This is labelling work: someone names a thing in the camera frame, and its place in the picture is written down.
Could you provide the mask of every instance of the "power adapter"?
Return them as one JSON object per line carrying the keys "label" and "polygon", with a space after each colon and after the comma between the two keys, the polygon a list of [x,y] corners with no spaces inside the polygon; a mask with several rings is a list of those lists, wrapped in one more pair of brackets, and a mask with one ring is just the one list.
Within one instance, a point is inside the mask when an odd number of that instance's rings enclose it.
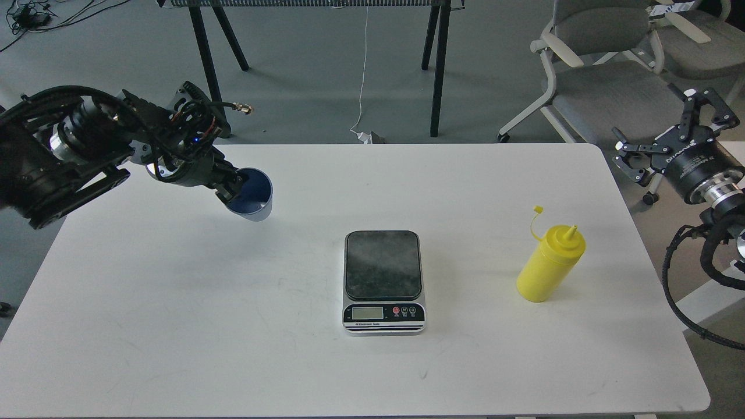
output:
{"label": "power adapter", "polygon": [[28,5],[21,6],[13,13],[13,21],[22,29],[36,29],[46,26],[51,20],[51,16],[37,12]]}

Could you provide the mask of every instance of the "chair wheel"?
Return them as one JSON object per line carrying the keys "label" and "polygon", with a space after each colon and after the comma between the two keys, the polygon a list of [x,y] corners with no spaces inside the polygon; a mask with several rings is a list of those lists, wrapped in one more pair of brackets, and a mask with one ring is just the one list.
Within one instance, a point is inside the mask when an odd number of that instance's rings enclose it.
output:
{"label": "chair wheel", "polygon": [[647,192],[644,194],[643,197],[641,197],[641,201],[644,202],[646,205],[652,205],[655,202],[659,201],[659,194],[653,194],[652,192]]}

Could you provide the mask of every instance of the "chair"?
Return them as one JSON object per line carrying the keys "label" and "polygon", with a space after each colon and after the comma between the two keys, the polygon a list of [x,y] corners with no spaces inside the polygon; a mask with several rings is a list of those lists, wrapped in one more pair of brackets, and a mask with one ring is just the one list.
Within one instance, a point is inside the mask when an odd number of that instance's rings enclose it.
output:
{"label": "chair", "polygon": [[[642,63],[614,60],[584,66],[579,57],[627,51],[647,36],[661,54],[647,6],[648,0],[556,0],[553,19],[530,45],[546,72],[545,91],[499,130],[498,141],[509,140],[509,131],[538,109],[566,142],[576,142],[576,133],[608,150],[618,142],[613,127],[640,144],[653,142],[679,122],[681,101]],[[557,72],[555,57],[569,68]]]}
{"label": "chair", "polygon": [[[695,8],[678,13],[695,26],[693,31],[658,25],[657,33],[665,53],[664,68],[673,75],[689,80],[736,77],[724,99],[732,104],[745,85],[745,32],[725,22],[731,9],[730,0],[720,2],[722,13],[718,17]],[[704,42],[700,42],[696,28],[703,33]]]}

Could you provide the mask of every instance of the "yellow cap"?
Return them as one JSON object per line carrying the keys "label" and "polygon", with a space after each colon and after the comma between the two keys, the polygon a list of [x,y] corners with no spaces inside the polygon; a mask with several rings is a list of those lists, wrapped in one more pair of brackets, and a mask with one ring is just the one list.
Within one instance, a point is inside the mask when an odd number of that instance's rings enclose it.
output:
{"label": "yellow cap", "polygon": [[548,229],[540,243],[541,252],[556,263],[573,265],[585,253],[585,238],[577,226],[555,225]]}

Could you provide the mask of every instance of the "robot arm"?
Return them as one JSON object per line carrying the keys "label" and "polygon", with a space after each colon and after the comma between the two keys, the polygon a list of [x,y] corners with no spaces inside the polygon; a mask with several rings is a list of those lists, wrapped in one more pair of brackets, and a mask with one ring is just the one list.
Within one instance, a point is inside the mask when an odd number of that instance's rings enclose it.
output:
{"label": "robot arm", "polygon": [[[662,288],[673,312],[691,330],[702,338],[745,350],[745,344],[711,333],[687,318],[675,304],[668,286],[673,252],[683,240],[703,237],[700,264],[704,272],[723,286],[745,290],[745,281],[726,276],[713,263],[717,247],[734,239],[740,254],[734,266],[745,272],[745,194],[738,187],[745,176],[745,167],[716,141],[722,130],[736,127],[740,121],[713,89],[685,93],[674,86],[671,89],[684,103],[680,123],[657,136],[652,145],[631,145],[622,132],[614,128],[620,139],[614,162],[642,186],[646,186],[652,176],[661,175],[687,204],[708,204],[700,214],[703,223],[698,227],[681,227],[670,243],[662,264]],[[711,125],[704,126],[700,124],[700,111],[707,105],[714,108],[714,116]],[[645,161],[646,166],[639,168],[639,160]]]}
{"label": "robot arm", "polygon": [[114,97],[81,86],[23,99],[0,114],[0,208],[15,208],[33,228],[121,184],[126,160],[162,182],[214,189],[224,204],[246,180],[212,144],[229,136],[223,107],[252,109],[212,102],[188,81],[166,108],[126,90]]}

